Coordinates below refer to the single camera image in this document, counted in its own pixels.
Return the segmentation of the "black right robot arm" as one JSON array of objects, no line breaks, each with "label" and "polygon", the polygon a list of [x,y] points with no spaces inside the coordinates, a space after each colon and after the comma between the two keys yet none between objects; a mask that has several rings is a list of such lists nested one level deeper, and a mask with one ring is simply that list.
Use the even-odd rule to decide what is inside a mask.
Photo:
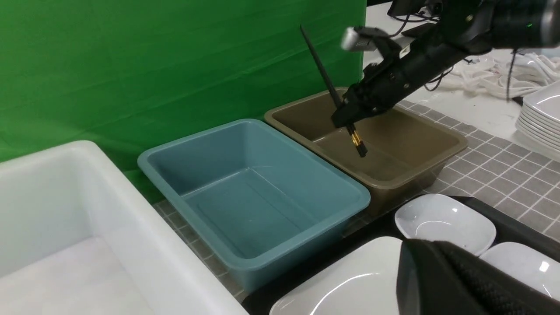
[{"label": "black right robot arm", "polygon": [[346,50],[351,33],[374,44],[383,60],[347,89],[331,117],[336,127],[383,114],[468,56],[558,46],[559,2],[449,0],[439,22],[404,48],[384,30],[354,27],[346,32]]}]

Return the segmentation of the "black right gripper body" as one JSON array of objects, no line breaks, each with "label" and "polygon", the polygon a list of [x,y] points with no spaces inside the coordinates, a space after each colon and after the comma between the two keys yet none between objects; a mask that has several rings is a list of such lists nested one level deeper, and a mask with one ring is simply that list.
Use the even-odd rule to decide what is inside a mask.
[{"label": "black right gripper body", "polygon": [[367,66],[363,78],[347,89],[343,105],[331,116],[336,127],[388,111],[468,55],[466,42],[445,34],[439,27],[418,36],[406,47],[392,38],[377,38],[374,44],[382,61]]}]

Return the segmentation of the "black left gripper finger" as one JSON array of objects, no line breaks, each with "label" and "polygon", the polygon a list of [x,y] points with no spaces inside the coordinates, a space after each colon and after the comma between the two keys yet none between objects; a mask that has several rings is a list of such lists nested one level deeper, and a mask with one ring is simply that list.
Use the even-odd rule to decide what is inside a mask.
[{"label": "black left gripper finger", "polygon": [[559,302],[446,241],[406,239],[396,281],[400,315],[557,315]]}]

